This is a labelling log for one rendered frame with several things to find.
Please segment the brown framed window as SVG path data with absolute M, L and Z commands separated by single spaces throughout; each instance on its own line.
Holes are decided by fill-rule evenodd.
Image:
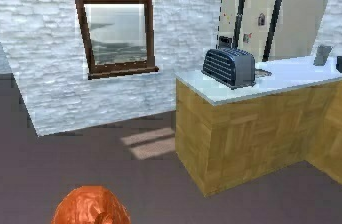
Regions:
M 152 0 L 75 0 L 88 79 L 158 72 Z

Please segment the grey flat upright object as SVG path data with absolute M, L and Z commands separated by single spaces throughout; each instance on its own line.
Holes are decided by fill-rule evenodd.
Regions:
M 317 47 L 316 55 L 314 58 L 314 65 L 315 66 L 324 66 L 327 62 L 328 56 L 332 51 L 331 46 L 327 45 L 319 45 Z

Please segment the dark blue toaster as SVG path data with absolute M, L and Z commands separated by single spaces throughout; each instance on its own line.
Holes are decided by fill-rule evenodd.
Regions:
M 253 55 L 237 48 L 210 49 L 205 55 L 202 73 L 232 90 L 256 84 Z

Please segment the wooden kitchen counter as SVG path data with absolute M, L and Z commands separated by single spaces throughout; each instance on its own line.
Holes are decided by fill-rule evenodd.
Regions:
M 329 58 L 261 64 L 252 87 L 176 76 L 176 153 L 205 196 L 301 161 L 342 185 L 342 73 Z

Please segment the orange round object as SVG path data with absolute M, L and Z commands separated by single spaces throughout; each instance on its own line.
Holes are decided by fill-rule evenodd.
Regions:
M 50 224 L 132 224 L 126 207 L 103 186 L 82 186 L 58 204 Z

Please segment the beige fridge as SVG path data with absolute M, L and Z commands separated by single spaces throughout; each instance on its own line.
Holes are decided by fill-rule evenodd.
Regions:
M 239 49 L 261 62 L 275 0 L 246 0 Z M 311 53 L 328 0 L 282 0 L 270 60 L 308 56 Z M 233 44 L 238 0 L 221 0 L 219 44 Z

